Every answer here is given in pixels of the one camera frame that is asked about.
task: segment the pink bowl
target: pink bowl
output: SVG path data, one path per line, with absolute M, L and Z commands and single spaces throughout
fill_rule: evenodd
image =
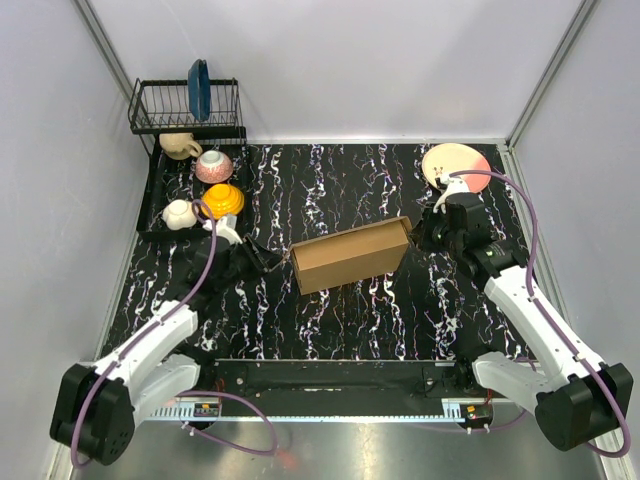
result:
M 204 183 L 214 184 L 229 180 L 233 164 L 227 155 L 217 150 L 208 150 L 198 158 L 196 177 Z

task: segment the brown box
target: brown box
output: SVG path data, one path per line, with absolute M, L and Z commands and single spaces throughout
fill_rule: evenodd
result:
M 300 293 L 317 292 L 395 271 L 409 246 L 411 221 L 397 217 L 291 247 Z

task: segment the white wall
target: white wall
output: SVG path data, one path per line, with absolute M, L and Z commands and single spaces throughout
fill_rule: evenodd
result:
M 508 135 L 579 0 L 93 0 L 133 78 L 196 58 L 254 140 Z
M 0 44 L 0 465 L 36 479 L 61 376 L 95 353 L 147 167 L 71 2 L 0 2 Z
M 516 152 L 578 333 L 640 378 L 640 3 L 600 2 Z M 640 467 L 640 392 L 629 411 Z

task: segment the beige mug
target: beige mug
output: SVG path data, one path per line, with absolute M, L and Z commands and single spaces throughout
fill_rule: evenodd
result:
M 192 133 L 161 133 L 160 146 L 174 160 L 184 160 L 202 155 L 202 147 L 193 139 Z

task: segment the black marble tabletop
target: black marble tabletop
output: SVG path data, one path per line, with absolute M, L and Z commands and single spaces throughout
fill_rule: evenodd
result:
M 503 171 L 495 145 L 471 145 Z M 237 178 L 252 173 L 244 228 L 284 254 L 292 243 L 398 215 L 415 225 L 434 195 L 420 162 L 431 145 L 271 145 L 236 156 Z M 167 180 L 169 197 L 189 198 L 193 171 Z M 481 194 L 497 236 L 525 240 L 512 192 L 497 180 Z M 163 301 L 189 266 L 190 242 L 135 246 L 103 353 L 121 344 Z M 409 248 L 400 268 L 300 295 L 291 263 L 253 283 L 238 283 L 189 341 L 219 358 L 445 359 L 462 325 L 510 355 L 526 346 L 504 315 L 440 254 Z

